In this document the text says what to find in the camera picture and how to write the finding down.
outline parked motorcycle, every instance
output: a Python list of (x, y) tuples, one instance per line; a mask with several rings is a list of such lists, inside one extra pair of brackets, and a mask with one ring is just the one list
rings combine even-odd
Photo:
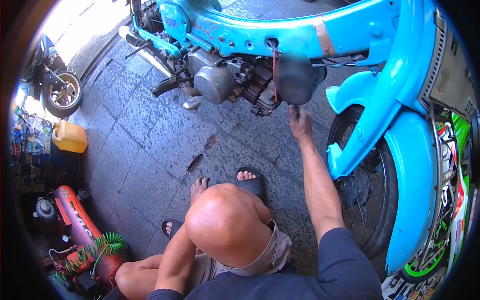
[[(363, 0), (287, 20), (227, 16), (217, 0), (130, 4), (134, 29), (119, 29), (133, 49), (125, 58), (138, 53), (165, 73), (152, 93), (179, 87), (191, 96), (187, 109), (199, 95), (214, 104), (241, 96), (269, 116), (286, 101), (273, 71), (290, 49), (311, 60), (315, 86), (326, 68), (368, 67), (325, 91), (337, 114), (327, 154), (345, 224), (369, 259), (386, 251), (387, 275), (412, 283), (458, 253), (452, 237), (467, 231), (458, 206), (479, 178), (470, 170), (463, 186), (458, 158), (466, 145), (469, 162), (478, 157), (479, 111), (465, 56), (431, 0)], [(470, 137), (458, 135), (454, 113)]]
[(67, 71), (55, 45), (45, 34), (40, 36), (19, 87), (58, 118), (73, 114), (82, 102), (80, 79)]

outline exhaust pipe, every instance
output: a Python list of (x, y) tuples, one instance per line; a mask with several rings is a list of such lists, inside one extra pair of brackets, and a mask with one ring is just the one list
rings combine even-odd
[[(139, 47), (135, 46), (135, 45), (132, 45), (130, 44), (128, 41), (127, 41), (127, 35), (131, 35), (132, 37), (134, 37), (135, 39), (137, 38), (131, 31), (130, 31), (130, 28), (128, 26), (121, 26), (119, 28), (119, 36), (121, 36), (121, 38), (123, 38), (123, 40), (125, 42), (127, 42), (127, 44), (130, 45), (130, 47), (133, 49), (133, 50), (137, 50)], [(141, 49), (140, 51), (137, 52), (137, 54), (139, 54), (146, 62), (148, 62), (149, 64), (151, 64), (155, 69), (159, 70), (160, 72), (162, 72), (163, 74), (165, 74), (167, 77), (170, 77), (171, 74), (170, 72), (168, 72), (163, 66), (162, 64), (160, 63), (160, 60), (155, 57), (152, 53), (152, 51), (150, 51), (149, 49)]]

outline motorcycle frame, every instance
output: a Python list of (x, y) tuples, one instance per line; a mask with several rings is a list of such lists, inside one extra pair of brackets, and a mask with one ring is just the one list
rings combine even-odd
[[(417, 101), (435, 41), (431, 0), (363, 0), (330, 12), (285, 20), (227, 16), (221, 13), (217, 0), (156, 3), (165, 31), (177, 42), (171, 44), (139, 27), (140, 0), (131, 1), (133, 27), (141, 38), (150, 39), (155, 48), (176, 59), (196, 46), (218, 51), (223, 57), (272, 57), (269, 38), (277, 39), (278, 50), (298, 49), (312, 60), (369, 52), (367, 60), (355, 64), (372, 72), (356, 73), (340, 87), (326, 90), (337, 114), (350, 105), (364, 107), (345, 148), (341, 150), (336, 143), (328, 146), (328, 166), (333, 179), (346, 176), (381, 137), (385, 138), (398, 180), (398, 209), (385, 270), (391, 275), (407, 264), (428, 237), (436, 201), (434, 135), (425, 119), (427, 111)], [(377, 73), (376, 66), (385, 61), (382, 72)]]

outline front wheel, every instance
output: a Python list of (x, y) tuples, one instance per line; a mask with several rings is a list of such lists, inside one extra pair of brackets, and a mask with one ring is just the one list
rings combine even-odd
[(67, 88), (44, 84), (42, 94), (48, 111), (57, 118), (65, 118), (80, 107), (83, 88), (80, 79), (72, 72), (61, 71), (57, 76), (67, 83)]
[[(335, 116), (328, 144), (343, 150), (363, 112), (350, 106)], [(355, 169), (334, 180), (343, 205), (345, 226), (362, 252), (372, 260), (388, 248), (398, 207), (395, 163), (382, 137)]]

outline sandal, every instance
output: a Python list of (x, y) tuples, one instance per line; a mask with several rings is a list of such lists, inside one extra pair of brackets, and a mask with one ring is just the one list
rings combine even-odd
[[(172, 223), (172, 229), (170, 231), (170, 234), (168, 234), (167, 232), (167, 223), (168, 222), (171, 222)], [(177, 231), (180, 229), (180, 227), (183, 225), (182, 222), (180, 221), (177, 221), (175, 219), (166, 219), (165, 221), (162, 222), (162, 231), (163, 231), (163, 234), (165, 234), (165, 236), (169, 239), (169, 240), (172, 240), (173, 236), (175, 235), (175, 233), (177, 233)]]
[[(252, 179), (245, 179), (245, 180), (238, 180), (237, 176), (239, 172), (250, 172), (256, 176), (256, 178)], [(237, 175), (235, 176), (235, 185), (244, 188), (246, 190), (249, 190), (252, 192), (254, 195), (257, 195), (262, 201), (265, 201), (266, 199), (266, 188), (264, 184), (264, 178), (260, 174), (260, 171), (252, 168), (252, 167), (241, 167), (237, 170)]]

